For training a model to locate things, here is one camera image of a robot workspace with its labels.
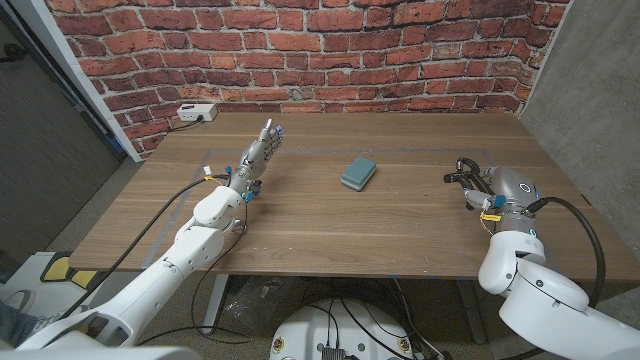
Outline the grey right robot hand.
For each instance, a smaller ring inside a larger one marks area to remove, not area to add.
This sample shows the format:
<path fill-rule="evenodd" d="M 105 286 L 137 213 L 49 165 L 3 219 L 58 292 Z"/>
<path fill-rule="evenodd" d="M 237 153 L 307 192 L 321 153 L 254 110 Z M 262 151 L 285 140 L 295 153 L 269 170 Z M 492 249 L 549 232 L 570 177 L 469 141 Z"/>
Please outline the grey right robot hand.
<path fill-rule="evenodd" d="M 463 193 L 473 209 L 485 215 L 499 216 L 494 221 L 493 233 L 519 231 L 537 236 L 534 215 L 525 215 L 525 209 L 539 199 L 534 182 L 521 173 L 502 166 L 490 167 L 483 172 L 485 180 L 493 192 L 465 188 Z"/>

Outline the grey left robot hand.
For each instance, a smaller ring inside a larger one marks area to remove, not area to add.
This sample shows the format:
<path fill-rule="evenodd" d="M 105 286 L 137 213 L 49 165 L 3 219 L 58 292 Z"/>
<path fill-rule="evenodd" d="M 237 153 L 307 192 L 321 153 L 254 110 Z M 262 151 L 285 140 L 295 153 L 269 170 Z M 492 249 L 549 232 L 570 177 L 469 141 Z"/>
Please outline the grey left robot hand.
<path fill-rule="evenodd" d="M 283 129 L 273 126 L 269 118 L 259 136 L 241 154 L 240 160 L 231 174 L 229 187 L 238 194 L 246 193 L 251 184 L 265 172 L 267 163 L 282 144 Z"/>

